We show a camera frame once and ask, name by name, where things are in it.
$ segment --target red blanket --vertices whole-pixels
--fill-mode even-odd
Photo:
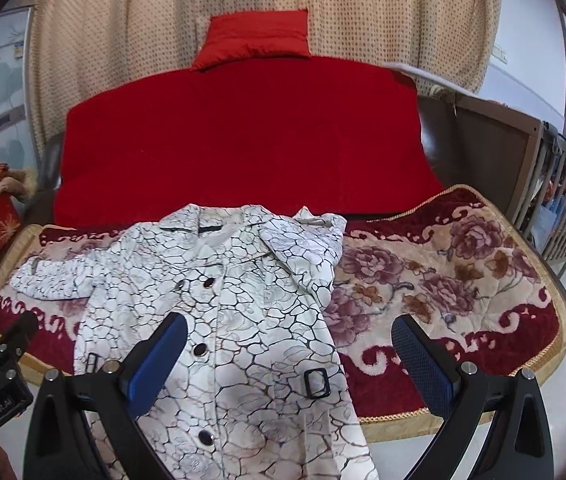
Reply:
[[[69,111],[57,224],[156,221],[187,205],[291,215],[406,211],[442,190],[412,81],[354,61],[179,70]]]

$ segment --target blue object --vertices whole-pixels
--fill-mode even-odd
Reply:
[[[430,413],[447,420],[454,407],[454,384],[400,317],[392,325],[392,346]]]
[[[130,416],[137,417],[150,411],[187,340],[188,324],[184,316],[178,315],[129,380],[125,397]]]
[[[534,223],[530,227],[530,234],[532,235],[532,241],[534,248],[542,253],[547,240],[549,240],[552,234],[552,229],[556,226],[560,217],[558,214],[552,212],[550,209],[541,205],[538,209],[538,215],[534,219]]]

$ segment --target red pillow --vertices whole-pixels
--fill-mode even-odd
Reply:
[[[311,56],[307,9],[249,10],[213,16],[192,70],[237,59],[281,56]]]

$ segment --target black buckle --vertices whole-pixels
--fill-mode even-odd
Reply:
[[[310,374],[314,372],[320,373],[323,378],[323,387],[317,392],[312,392],[312,388],[310,386]],[[327,370],[325,368],[312,368],[311,370],[307,370],[303,375],[303,379],[305,380],[305,389],[307,390],[308,399],[323,399],[324,397],[329,396],[332,392],[332,389],[330,388],[330,378],[328,377]]]
[[[85,365],[85,373],[86,374],[94,374],[98,371],[98,361],[102,359],[102,357],[94,352],[90,352],[87,354],[87,363]]]

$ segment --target white wall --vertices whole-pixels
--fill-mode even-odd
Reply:
[[[566,69],[556,1],[502,0],[495,44],[506,51],[508,62],[490,58],[479,95],[550,121],[560,131]]]

